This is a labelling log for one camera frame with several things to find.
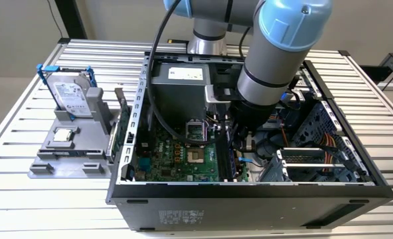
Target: metal slat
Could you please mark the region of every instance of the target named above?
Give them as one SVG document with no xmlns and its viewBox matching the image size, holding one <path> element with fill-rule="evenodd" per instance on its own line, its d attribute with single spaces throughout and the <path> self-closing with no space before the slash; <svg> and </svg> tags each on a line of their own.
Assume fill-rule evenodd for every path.
<svg viewBox="0 0 393 239">
<path fill-rule="evenodd" d="M 364 135 L 393 136 L 393 130 L 364 130 L 364 129 L 358 130 L 356 129 L 355 133 L 358 134 L 358 136 L 364 136 Z"/>
<path fill-rule="evenodd" d="M 346 111 L 380 111 L 380 112 L 390 112 L 388 108 L 386 107 L 356 107 L 356 106 L 340 106 L 340 108 Z"/>
<path fill-rule="evenodd" d="M 366 116 L 366 115 L 351 115 L 346 116 L 348 120 L 392 120 L 393 116 Z"/>
<path fill-rule="evenodd" d="M 374 159 L 393 159 L 392 147 L 367 147 L 367 151 Z"/>
<path fill-rule="evenodd" d="M 375 124 L 354 124 L 355 130 L 393 130 L 393 125 L 375 125 Z"/>
<path fill-rule="evenodd" d="M 386 147 L 393 146 L 393 137 L 374 137 L 374 136 L 359 136 L 364 146 L 368 147 Z"/>
<path fill-rule="evenodd" d="M 393 125 L 393 120 L 359 120 L 359 119 L 350 119 L 348 120 L 351 125 L 355 124 L 391 124 Z"/>
<path fill-rule="evenodd" d="M 347 65 L 347 61 L 344 59 L 334 59 L 334 58 L 318 58 L 318 57 L 307 57 L 306 60 L 312 61 L 312 63 L 331 63 L 331 64 L 343 64 Z"/>
<path fill-rule="evenodd" d="M 390 111 L 359 111 L 358 109 L 343 110 L 346 115 L 392 116 Z"/>
<path fill-rule="evenodd" d="M 359 76 L 355 71 L 319 70 L 322 76 Z"/>
<path fill-rule="evenodd" d="M 382 103 L 382 101 L 379 99 L 359 99 L 359 98 L 351 98 L 351 97 L 344 97 L 344 98 L 340 98 L 340 97 L 336 97 L 335 98 L 335 101 L 342 104 L 342 102 L 370 102 L 370 103 Z"/>
<path fill-rule="evenodd" d="M 320 64 L 320 63 L 314 63 L 315 68 L 318 70 L 326 69 L 326 70 L 352 70 L 351 65 L 340 65 L 340 64 Z"/>
<path fill-rule="evenodd" d="M 358 97 L 359 95 L 371 95 L 378 99 L 378 96 L 375 93 L 370 91 L 342 91 L 342 90 L 331 90 L 332 94 L 351 94 L 354 97 Z"/>
<path fill-rule="evenodd" d="M 375 95 L 370 95 L 370 94 L 354 95 L 354 94 L 347 94 L 347 93 L 344 93 L 344 94 L 334 93 L 334 96 L 338 98 L 378 99 L 378 97 Z"/>
<path fill-rule="evenodd" d="M 382 102 L 364 102 L 364 101 L 340 101 L 340 99 L 336 99 L 338 105 L 342 106 L 375 106 L 375 107 L 384 107 L 384 104 Z"/>
</svg>

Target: hard drive label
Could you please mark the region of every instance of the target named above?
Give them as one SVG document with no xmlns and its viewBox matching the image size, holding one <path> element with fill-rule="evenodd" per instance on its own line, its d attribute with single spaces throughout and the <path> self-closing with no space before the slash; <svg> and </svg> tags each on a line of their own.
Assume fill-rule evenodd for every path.
<svg viewBox="0 0 393 239">
<path fill-rule="evenodd" d="M 55 82 L 57 93 L 61 97 L 66 110 L 77 117 L 93 115 L 82 87 L 75 83 Z"/>
</svg>

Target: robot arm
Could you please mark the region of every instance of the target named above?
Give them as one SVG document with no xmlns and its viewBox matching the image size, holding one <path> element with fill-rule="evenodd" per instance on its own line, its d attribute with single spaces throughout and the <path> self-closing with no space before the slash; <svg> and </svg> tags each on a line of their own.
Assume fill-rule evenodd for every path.
<svg viewBox="0 0 393 239">
<path fill-rule="evenodd" d="M 174 1 L 164 2 L 168 8 Z M 268 120 L 322 37 L 332 0 L 183 0 L 175 13 L 231 24 L 254 24 L 254 39 L 238 81 L 246 100 L 234 103 L 231 112 L 242 127 L 256 130 Z"/>
</svg>

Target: black cable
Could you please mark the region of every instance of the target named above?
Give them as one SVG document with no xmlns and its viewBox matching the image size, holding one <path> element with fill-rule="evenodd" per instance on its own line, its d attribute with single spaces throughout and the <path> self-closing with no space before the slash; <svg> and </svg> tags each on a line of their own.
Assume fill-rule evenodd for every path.
<svg viewBox="0 0 393 239">
<path fill-rule="evenodd" d="M 156 49 L 159 46 L 159 42 L 160 42 L 160 38 L 162 38 L 162 34 L 166 28 L 166 25 L 170 21 L 170 18 L 174 14 L 174 11 L 179 5 L 182 0 L 176 0 L 174 5 L 171 6 L 171 9 L 168 10 L 168 13 L 164 16 L 158 34 L 156 34 L 156 38 L 155 38 L 155 42 L 152 44 L 152 49 L 151 49 L 151 53 L 150 53 L 150 58 L 148 58 L 148 68 L 147 68 L 147 92 L 148 92 L 148 98 L 150 98 L 150 104 L 152 106 L 154 109 L 154 113 L 158 117 L 158 120 L 162 124 L 162 126 L 164 127 L 164 129 L 167 130 L 167 132 L 170 132 L 171 135 L 174 135 L 179 141 L 188 143 L 188 144 L 198 144 L 198 145 L 206 145 L 206 144 L 212 144 L 216 143 L 224 136 L 226 136 L 226 123 L 224 123 L 224 119 L 219 119 L 220 124 L 222 124 L 222 131 L 220 131 L 220 135 L 210 140 L 210 141 L 196 141 L 196 140 L 191 140 L 187 137 L 184 137 L 183 135 L 180 135 L 174 129 L 172 127 L 168 125 L 168 123 L 166 122 L 162 113 L 158 109 L 158 105 L 155 102 L 155 96 L 154 96 L 154 92 L 152 92 L 152 66 L 154 66 L 154 62 L 155 62 L 155 54 L 156 54 Z"/>
<path fill-rule="evenodd" d="M 246 39 L 246 36 L 247 36 L 250 30 L 251 30 L 251 27 L 248 27 L 248 28 L 246 29 L 246 32 L 244 32 L 244 34 L 243 34 L 243 36 L 242 36 L 242 40 L 239 41 L 239 55 L 242 56 L 243 59 L 244 59 L 243 43 L 244 43 L 244 39 Z"/>
<path fill-rule="evenodd" d="M 393 81 L 393 78 L 391 79 L 391 81 L 388 82 L 388 84 L 384 86 L 384 88 L 382 89 L 382 91 L 386 90 L 386 88 L 390 86 L 390 84 L 392 83 L 392 81 Z"/>
<path fill-rule="evenodd" d="M 55 24 L 57 24 L 57 27 L 58 27 L 59 33 L 62 34 L 62 38 L 65 38 L 65 35 L 63 35 L 63 32 L 62 32 L 62 28 L 59 28 L 59 25 L 58 25 L 58 22 L 57 22 L 57 19 L 55 19 L 55 16 L 54 16 L 53 5 L 51 5 L 50 0 L 47 0 L 47 2 L 49 2 L 49 4 L 50 4 L 50 10 L 51 10 L 51 14 L 53 14 L 53 19 L 54 19 L 54 21 L 55 21 Z"/>
<path fill-rule="evenodd" d="M 248 163 L 252 163 L 259 168 L 264 168 L 264 166 L 260 166 L 259 164 L 255 164 L 255 162 L 248 162 Z"/>
</svg>

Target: green circuit board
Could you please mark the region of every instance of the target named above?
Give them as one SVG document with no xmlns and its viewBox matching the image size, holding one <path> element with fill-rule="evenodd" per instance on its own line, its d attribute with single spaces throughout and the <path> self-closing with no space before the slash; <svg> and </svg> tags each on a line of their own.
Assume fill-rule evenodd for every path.
<svg viewBox="0 0 393 239">
<path fill-rule="evenodd" d="M 210 130 L 208 138 L 214 137 L 214 132 Z M 191 128 L 190 138 L 202 138 L 202 130 L 198 127 Z M 219 182 L 216 145 L 190 147 L 190 145 L 175 140 L 163 128 L 159 128 L 156 132 L 155 149 L 150 161 L 150 167 L 146 169 L 142 168 L 139 163 L 138 181 Z M 238 180 L 248 181 L 246 168 Z"/>
</svg>

